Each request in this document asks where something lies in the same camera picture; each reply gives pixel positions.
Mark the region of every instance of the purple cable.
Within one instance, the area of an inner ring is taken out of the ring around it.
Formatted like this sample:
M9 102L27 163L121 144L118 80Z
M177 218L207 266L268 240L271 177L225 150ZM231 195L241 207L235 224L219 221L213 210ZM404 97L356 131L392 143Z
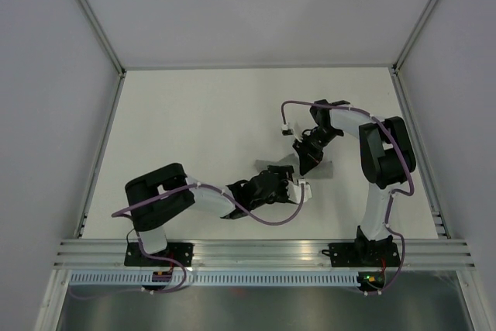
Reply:
M122 290L118 290L118 291L115 291L112 293L106 293L106 294L100 294L100 295L91 295L91 296L80 296L80 295L76 295L72 291L72 286L69 285L67 287L67 293L69 294L69 296L71 296L72 298L74 298L76 300L82 301L82 302L86 301L86 300L95 300L97 298L104 298L104 297L110 296L110 295L123 294L124 292L138 292L138 291L141 291L141 290L138 288L124 288Z
M130 205L129 207L126 207L125 209L120 209L119 211L112 213L111 217L120 217L120 216L124 215L126 212L130 212L134 209L138 209L139 207L143 207L145 205L149 205L150 203L160 201L161 199L164 199L164 198L168 197L169 195L176 194L179 191L184 191L184 190L188 190L191 188L196 188L196 184L189 184L189 185L185 185L185 186L180 186L179 188L175 188L173 190L166 191L165 193L157 195L155 197L145 199L144 201L136 203L135 205Z
M282 121L283 124L287 124L286 122L286 115L284 114L284 107L287 104L296 104L296 105L306 105L306 106L314 106L316 108L321 108L321 109L337 109L337 110L348 110L351 112L359 112L360 114L363 114L364 116L367 116L370 118L372 121L374 121L379 128L381 128L381 131L386 135L387 139L393 146L393 149L398 155L398 159L400 160L401 166L403 167L403 171L405 172L406 178L408 180L408 187L409 191L405 191L403 189L393 189L391 190L391 196L389 197L389 201L387 202L387 209L386 209L386 216L384 219L384 224L386 225L386 230L393 234L394 236L398 236L401 240L401 259L400 259L400 264L398 265L398 269L393 275L393 278L381 289L381 291L384 291L388 289L398 278L398 275L401 273L401 269L403 268L403 264L405 263L405 237L398 232L395 232L389 227L389 218L391 216L391 209L393 207L393 201L394 201L394 195L396 193L407 195L407 196L412 196L413 193L415 192L415 186L413 185L413 180L412 180L412 175L410 174L410 170L408 169L408 165L406 164L405 158L403 157L403 154L401 153L401 149L396 143L396 140L394 140L394 137L389 133L389 131L384 127L384 124L376 118L375 116L372 116L368 111L363 110L363 109L357 109L357 108L352 108L352 107L342 107L342 106L334 106L334 105L324 105L324 104L314 104L312 102L303 102L303 101L285 101L281 105L281 115L282 115ZM367 293L368 295L379 295L379 291L371 291Z
M294 213L285 220L271 222L271 221L263 220L260 217L254 215L252 212L248 211L241 204L239 204L233 197L225 194L225 192L222 189L219 189L216 186L209 185L209 184L189 184L189 185L181 186L179 188L175 188L175 189L170 190L170 191L166 191L163 194L157 195L156 197L146 199L140 203L136 203L135 205L131 205L129 207L126 207L125 209L120 209L119 211L112 213L112 217L124 217L125 216L129 219L130 216L127 215L126 212L133 211L135 209L143 207L144 205L148 205L150 203L153 203L153 202L156 202L156 201L161 200L163 198L166 198L172 194L178 193L180 191L192 189L192 188L204 188L204 189L217 191L220 195L222 195L224 198L228 199L231 203L233 203L238 209L245 212L249 217L251 217L252 219L255 219L256 221L258 221L264 225L269 225L269 226L284 225L284 224L287 224L288 222L290 222L291 220L293 220L298 215L298 213L300 213L301 208L303 207L303 202L305 201L305 186L302 184L301 185L300 203L299 203L298 207L296 208L296 210L294 211Z

